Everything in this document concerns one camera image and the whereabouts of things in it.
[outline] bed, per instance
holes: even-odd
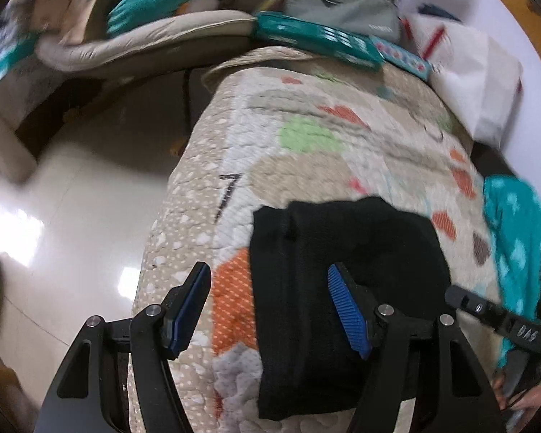
[[[214,97],[196,124],[147,242],[133,314],[160,302],[197,260],[214,271],[188,350],[171,372],[194,431],[344,432],[352,411],[258,418],[262,364],[248,265],[252,213],[292,200],[379,195],[435,225],[454,283],[497,300],[482,178],[456,119],[421,80],[286,47],[255,49],[205,75]],[[487,373],[500,340],[460,324]],[[131,431],[143,432],[128,373]],[[408,431],[412,401],[396,431]]]

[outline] pink patch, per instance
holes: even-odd
[[[292,76],[282,76],[280,79],[285,85],[301,85],[303,83],[300,79],[293,78]]]
[[[335,117],[338,117],[339,119],[344,119],[346,121],[349,121],[350,123],[354,123],[356,125],[362,125],[369,130],[371,129],[365,122],[361,120],[361,118],[353,112],[352,109],[349,109],[345,105],[335,105],[335,107],[329,107],[327,105],[318,105],[317,106],[321,111],[326,112],[327,114],[334,115]]]
[[[369,193],[369,191],[367,191],[367,189],[365,189],[361,185],[361,182],[357,177],[353,177],[353,179],[351,179],[351,182],[349,182],[349,186],[351,187],[351,189],[357,191],[359,194],[367,195]]]

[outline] folded black cloth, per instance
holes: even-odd
[[[341,411],[361,396],[369,360],[350,347],[330,298],[334,262],[407,316],[454,316],[444,298],[449,267],[427,218],[379,197],[258,209],[250,266],[263,360],[260,418]],[[403,398],[414,397],[417,376],[414,351]]]

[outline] white bag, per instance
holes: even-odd
[[[499,148],[520,86],[520,62],[487,34],[449,19],[409,15],[407,35],[433,66],[431,87],[471,138]]]

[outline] gray bag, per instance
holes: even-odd
[[[399,17],[393,0],[285,0],[284,14],[396,43]]]

